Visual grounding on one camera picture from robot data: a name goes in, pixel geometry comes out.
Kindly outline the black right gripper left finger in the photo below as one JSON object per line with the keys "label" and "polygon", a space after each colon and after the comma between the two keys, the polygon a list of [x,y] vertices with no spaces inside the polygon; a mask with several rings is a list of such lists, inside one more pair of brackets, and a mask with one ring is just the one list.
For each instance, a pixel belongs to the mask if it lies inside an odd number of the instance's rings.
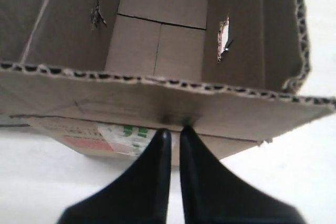
{"label": "black right gripper left finger", "polygon": [[159,129],[115,181],[66,208],[58,223],[166,223],[171,179],[171,132]]}

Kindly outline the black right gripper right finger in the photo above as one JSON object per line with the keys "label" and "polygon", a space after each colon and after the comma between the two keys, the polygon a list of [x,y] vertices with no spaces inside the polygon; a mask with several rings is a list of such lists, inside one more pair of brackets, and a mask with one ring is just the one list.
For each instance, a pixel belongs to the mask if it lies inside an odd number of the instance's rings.
{"label": "black right gripper right finger", "polygon": [[206,147],[191,126],[180,134],[185,223],[304,223],[298,210],[243,181]]}

